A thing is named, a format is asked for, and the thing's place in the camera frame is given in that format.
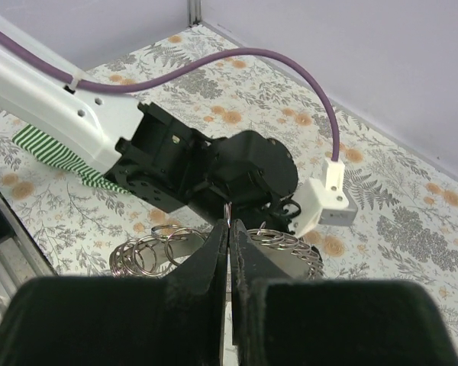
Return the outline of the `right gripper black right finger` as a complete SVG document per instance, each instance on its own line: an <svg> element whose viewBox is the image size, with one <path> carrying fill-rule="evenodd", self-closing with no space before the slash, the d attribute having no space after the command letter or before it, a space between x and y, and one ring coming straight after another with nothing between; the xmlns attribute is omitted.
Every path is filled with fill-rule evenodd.
<svg viewBox="0 0 458 366"><path fill-rule="evenodd" d="M241 365L458 365L419 284L289 277L243 223L229 229L233 341Z"/></svg>

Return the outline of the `metal ring disc with keyrings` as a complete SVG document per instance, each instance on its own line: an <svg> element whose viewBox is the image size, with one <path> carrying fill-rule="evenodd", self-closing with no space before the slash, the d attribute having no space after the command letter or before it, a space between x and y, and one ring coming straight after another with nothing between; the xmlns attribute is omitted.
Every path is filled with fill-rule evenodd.
<svg viewBox="0 0 458 366"><path fill-rule="evenodd" d="M317 248L288 233L266 228L249 229L249 242L288 276L302 280L324 277ZM154 226L150 233L115 247L109 267L115 277L162 278L195 263L202 267L227 258L228 228L215 234L177 224Z"/></svg>

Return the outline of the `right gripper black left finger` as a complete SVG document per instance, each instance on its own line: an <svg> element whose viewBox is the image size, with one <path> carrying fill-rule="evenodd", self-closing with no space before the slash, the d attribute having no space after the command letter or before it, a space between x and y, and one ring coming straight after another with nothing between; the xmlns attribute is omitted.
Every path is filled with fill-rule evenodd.
<svg viewBox="0 0 458 366"><path fill-rule="evenodd" d="M0 365L220 365L227 259L163 278L42 277L0 324Z"/></svg>

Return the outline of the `green striped cloth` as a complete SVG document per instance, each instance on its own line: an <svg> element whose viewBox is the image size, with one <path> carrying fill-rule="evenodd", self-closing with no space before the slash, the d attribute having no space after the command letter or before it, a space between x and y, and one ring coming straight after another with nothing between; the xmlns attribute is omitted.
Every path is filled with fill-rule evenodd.
<svg viewBox="0 0 458 366"><path fill-rule="evenodd" d="M85 186L128 194L128 191L104 178L100 172L87 165L71 149L32 125L28 124L20 130L12 141L33 155L39 162L74 173Z"/></svg>

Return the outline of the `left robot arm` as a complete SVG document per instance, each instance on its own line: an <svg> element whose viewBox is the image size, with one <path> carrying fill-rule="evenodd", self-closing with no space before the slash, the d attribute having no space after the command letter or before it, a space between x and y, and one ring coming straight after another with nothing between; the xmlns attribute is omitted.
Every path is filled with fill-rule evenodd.
<svg viewBox="0 0 458 366"><path fill-rule="evenodd" d="M298 173L282 143L252 130L211 138L134 97L196 68L137 85L97 83L0 17L0 108L167 213L189 207L215 222L229 204L249 229L294 232Z"/></svg>

